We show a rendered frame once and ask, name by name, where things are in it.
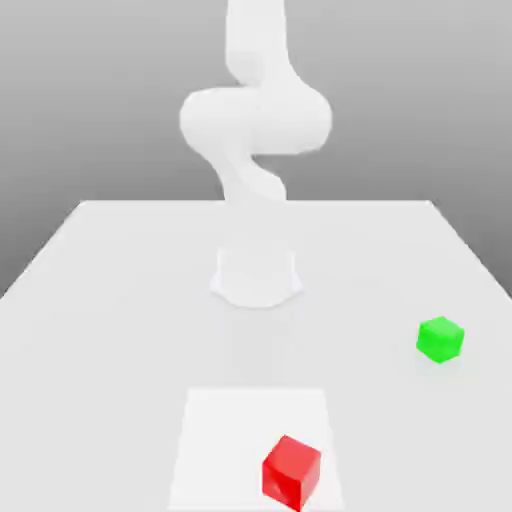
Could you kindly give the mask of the small red cube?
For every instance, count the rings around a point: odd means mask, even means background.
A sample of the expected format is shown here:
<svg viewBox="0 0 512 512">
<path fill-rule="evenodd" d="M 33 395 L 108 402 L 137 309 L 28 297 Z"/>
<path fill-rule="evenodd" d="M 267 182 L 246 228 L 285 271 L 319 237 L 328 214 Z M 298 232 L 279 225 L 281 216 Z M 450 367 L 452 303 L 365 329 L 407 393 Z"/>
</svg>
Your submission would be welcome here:
<svg viewBox="0 0 512 512">
<path fill-rule="evenodd" d="M 262 493 L 301 512 L 320 478 L 322 454 L 283 435 L 262 463 Z"/>
</svg>

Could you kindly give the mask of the small green cube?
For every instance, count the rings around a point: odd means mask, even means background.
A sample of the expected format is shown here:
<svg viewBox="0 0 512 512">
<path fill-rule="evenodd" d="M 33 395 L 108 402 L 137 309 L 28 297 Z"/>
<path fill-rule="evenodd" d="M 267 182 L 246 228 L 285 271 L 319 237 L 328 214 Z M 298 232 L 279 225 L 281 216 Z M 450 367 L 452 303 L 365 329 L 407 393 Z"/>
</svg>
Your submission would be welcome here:
<svg viewBox="0 0 512 512">
<path fill-rule="evenodd" d="M 416 348 L 436 363 L 443 363 L 461 352 L 465 330 L 444 316 L 419 325 Z"/>
</svg>

